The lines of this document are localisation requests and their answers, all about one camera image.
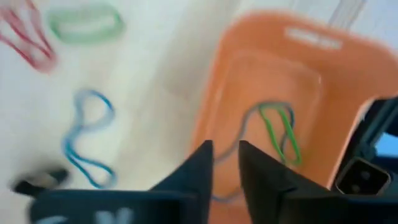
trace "red rubber band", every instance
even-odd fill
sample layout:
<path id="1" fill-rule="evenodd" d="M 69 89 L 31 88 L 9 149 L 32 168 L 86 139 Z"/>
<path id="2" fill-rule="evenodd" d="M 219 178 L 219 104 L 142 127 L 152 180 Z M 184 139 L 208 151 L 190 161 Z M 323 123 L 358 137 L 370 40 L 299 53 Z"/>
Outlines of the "red rubber band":
<path id="1" fill-rule="evenodd" d="M 1 35 L 1 33 L 0 41 L 3 41 L 5 44 L 13 48 L 36 70 L 40 72 L 48 72 L 55 65 L 56 55 L 53 51 L 53 48 L 44 36 L 43 30 L 41 28 L 39 10 L 34 6 L 31 0 L 26 0 L 26 3 L 30 10 L 30 21 L 32 23 L 32 26 L 44 46 L 34 42 L 29 37 L 23 21 L 19 18 L 15 11 L 9 7 L 0 7 L 0 19 L 6 21 L 11 29 L 19 36 L 19 38 L 21 38 L 21 40 L 23 41 L 23 46 L 17 47 L 15 43 L 13 43 L 5 36 Z M 34 56 L 32 55 L 33 49 L 41 51 L 45 55 L 45 59 L 37 60 L 36 58 L 34 58 Z"/>

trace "orange box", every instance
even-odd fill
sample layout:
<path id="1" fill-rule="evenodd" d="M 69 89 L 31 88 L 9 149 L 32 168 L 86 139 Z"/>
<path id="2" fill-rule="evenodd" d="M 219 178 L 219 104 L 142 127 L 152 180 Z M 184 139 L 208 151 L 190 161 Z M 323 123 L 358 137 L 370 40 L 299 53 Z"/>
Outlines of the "orange box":
<path id="1" fill-rule="evenodd" d="M 241 128 L 244 114 L 259 102 L 289 103 L 302 164 L 294 171 L 330 188 L 349 138 L 367 105 L 398 93 L 398 63 L 386 48 L 310 21 L 276 12 L 255 12 L 223 36 L 193 135 L 192 150 L 211 139 L 215 157 Z M 267 112 L 280 138 L 284 127 Z M 258 113 L 242 139 L 279 159 Z M 292 155 L 292 146 L 285 148 Z M 215 166 L 213 193 L 239 187 L 238 156 Z M 250 223 L 243 197 L 213 202 L 210 223 Z"/>

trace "black object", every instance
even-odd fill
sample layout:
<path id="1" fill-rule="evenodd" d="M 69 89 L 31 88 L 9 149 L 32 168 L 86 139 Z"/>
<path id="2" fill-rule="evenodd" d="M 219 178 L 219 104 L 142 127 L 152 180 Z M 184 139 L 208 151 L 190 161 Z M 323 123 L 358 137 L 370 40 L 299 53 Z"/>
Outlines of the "black object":
<path id="1" fill-rule="evenodd" d="M 212 178 L 213 146 L 205 141 L 174 173 L 147 192 L 49 190 L 30 206 L 30 222 L 205 224 Z"/>
<path id="2" fill-rule="evenodd" d="M 389 124 L 386 132 L 391 134 L 391 135 L 393 135 L 393 136 L 395 136 L 395 137 L 398 137 L 398 116 L 395 116 L 393 118 L 393 120 Z"/>
<path id="3" fill-rule="evenodd" d="M 239 168 L 253 224 L 398 223 L 398 197 L 330 192 L 247 141 Z"/>
<path id="4" fill-rule="evenodd" d="M 37 197 L 46 190 L 51 190 L 63 184 L 69 176 L 69 172 L 62 167 L 51 168 L 27 174 L 16 180 L 12 191 L 18 194 Z"/>
<path id="5" fill-rule="evenodd" d="M 344 168 L 350 163 L 350 160 L 359 157 L 366 161 L 374 162 L 384 169 L 398 172 L 397 160 L 384 164 L 384 160 L 376 156 L 375 145 L 382 133 L 390 130 L 398 118 L 398 98 L 389 100 L 376 100 L 366 113 L 364 119 L 359 123 L 353 133 L 340 168 L 337 172 L 336 179 L 333 183 L 332 190 L 338 192 L 336 180 L 339 179 Z"/>
<path id="6" fill-rule="evenodd" d="M 343 194 L 382 194 L 391 183 L 391 176 L 382 168 L 355 158 L 345 167 L 336 181 L 337 189 Z"/>

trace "black plastic part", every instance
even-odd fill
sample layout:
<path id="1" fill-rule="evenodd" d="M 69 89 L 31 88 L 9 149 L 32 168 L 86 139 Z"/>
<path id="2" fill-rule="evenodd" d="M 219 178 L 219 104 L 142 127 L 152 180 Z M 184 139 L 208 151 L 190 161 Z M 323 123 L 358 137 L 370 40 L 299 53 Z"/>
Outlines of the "black plastic part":
<path id="1" fill-rule="evenodd" d="M 398 98 L 376 100 L 372 104 L 349 141 L 336 179 L 351 159 L 360 157 L 367 161 L 372 161 L 376 158 L 375 144 L 381 134 L 389 128 L 396 116 L 398 116 Z M 338 191 L 336 179 L 331 188 L 333 191 Z"/>
<path id="2" fill-rule="evenodd" d="M 112 219 L 129 218 L 128 223 L 134 224 L 206 224 L 212 175 L 213 146 L 211 141 L 205 141 L 175 172 L 149 191 L 49 190 L 33 201 L 29 218 L 31 223 L 116 223 Z M 103 216 L 111 221 L 97 222 Z"/>
<path id="3" fill-rule="evenodd" d="M 246 141 L 239 168 L 253 224 L 398 223 L 398 197 L 330 192 Z"/>
<path id="4" fill-rule="evenodd" d="M 372 162 L 381 166 L 383 169 L 388 170 L 390 173 L 394 172 L 398 174 L 398 158 L 396 157 L 376 156 Z"/>
<path id="5" fill-rule="evenodd" d="M 69 172 L 65 168 L 55 168 L 55 169 L 49 169 L 45 171 L 40 171 L 43 173 L 46 173 L 53 177 L 56 181 L 57 184 L 54 187 L 59 187 L 61 184 L 63 184 L 69 176 Z M 39 194 L 45 192 L 46 190 L 51 190 L 46 187 L 42 186 L 34 186 L 30 184 L 27 179 L 29 178 L 29 175 L 20 178 L 19 180 L 16 180 L 15 185 L 12 186 L 12 191 L 18 194 L 22 195 L 27 195 L 31 197 L 37 197 Z"/>
<path id="6" fill-rule="evenodd" d="M 390 175 L 382 168 L 355 158 L 336 181 L 336 187 L 343 194 L 377 195 L 382 194 L 390 183 Z"/>

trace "blue rubber band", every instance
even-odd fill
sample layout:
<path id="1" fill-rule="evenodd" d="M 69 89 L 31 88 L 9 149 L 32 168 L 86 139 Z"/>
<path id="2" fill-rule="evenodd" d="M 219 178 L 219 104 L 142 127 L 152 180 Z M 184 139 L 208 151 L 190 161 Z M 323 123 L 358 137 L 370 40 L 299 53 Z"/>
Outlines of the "blue rubber band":
<path id="1" fill-rule="evenodd" d="M 107 112 L 105 116 L 97 120 L 97 122 L 85 124 L 83 105 L 85 100 L 91 96 L 95 96 L 101 99 L 107 107 Z M 76 117 L 74 125 L 71 127 L 69 132 L 67 132 L 64 139 L 64 153 L 69 162 L 76 166 L 77 169 L 79 169 L 80 172 L 82 172 L 83 175 L 86 176 L 92 186 L 96 187 L 97 189 L 109 188 L 116 183 L 115 171 L 113 171 L 112 168 L 103 164 L 102 162 L 80 156 L 75 150 L 75 141 L 79 137 L 79 135 L 83 134 L 84 132 L 96 131 L 109 125 L 115 117 L 114 108 L 111 102 L 102 93 L 95 90 L 80 91 L 75 97 L 75 108 Z M 83 168 L 83 166 L 80 165 L 79 161 L 105 170 L 109 174 L 107 181 L 103 184 L 95 181 L 90 173 L 85 168 Z"/>

